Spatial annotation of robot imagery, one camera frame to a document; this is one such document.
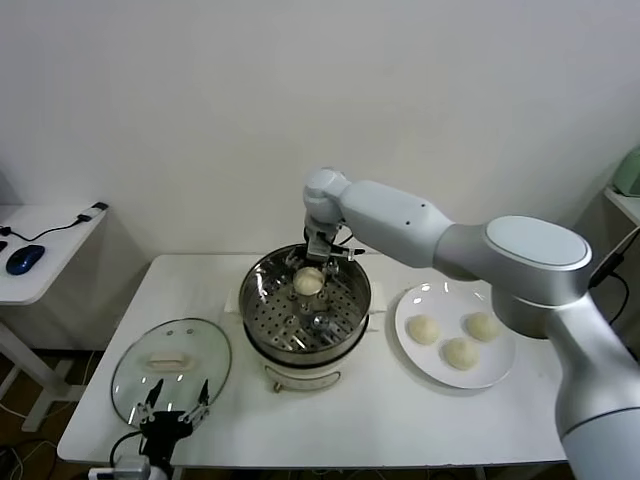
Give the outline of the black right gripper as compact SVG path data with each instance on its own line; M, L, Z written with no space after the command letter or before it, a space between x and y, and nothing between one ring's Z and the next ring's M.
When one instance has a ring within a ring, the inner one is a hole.
M346 254L345 247L333 243L335 233L336 230L332 232L332 235L327 236L324 230L310 226L304 228L305 259L315 263L327 262L327 273L330 275L337 275L340 270L338 260L332 257L342 257ZM296 249L292 249L286 256L285 266L288 268L300 267L300 257Z

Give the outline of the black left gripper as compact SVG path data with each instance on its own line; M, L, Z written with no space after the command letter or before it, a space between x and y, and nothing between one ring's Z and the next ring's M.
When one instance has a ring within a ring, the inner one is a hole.
M130 424L139 425L153 415L154 408L164 386L164 379L152 382L150 378L136 381L132 387L133 406ZM152 420L141 424L144 445L141 453L152 466L170 468L176 444L193 434L193 425L200 424L209 414L209 381L205 380L198 395L196 406L189 412L161 411Z

